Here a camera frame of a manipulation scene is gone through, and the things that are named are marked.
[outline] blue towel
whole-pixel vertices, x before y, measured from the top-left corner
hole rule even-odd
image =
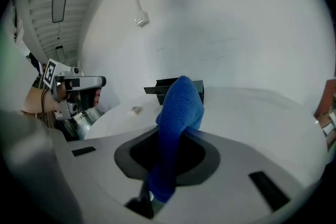
[[[167,202],[175,191],[176,157],[180,136],[187,128],[199,129],[204,107],[192,81],[182,76],[169,88],[156,123],[159,126],[158,159],[148,174],[154,197]]]

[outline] white table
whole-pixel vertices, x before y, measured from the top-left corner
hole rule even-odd
[[[138,115],[129,115],[141,106]],[[304,187],[316,182],[326,164],[327,144],[316,120],[301,105],[265,90],[206,88],[200,130],[254,147]],[[155,95],[123,103],[103,115],[85,139],[155,125],[162,107]]]

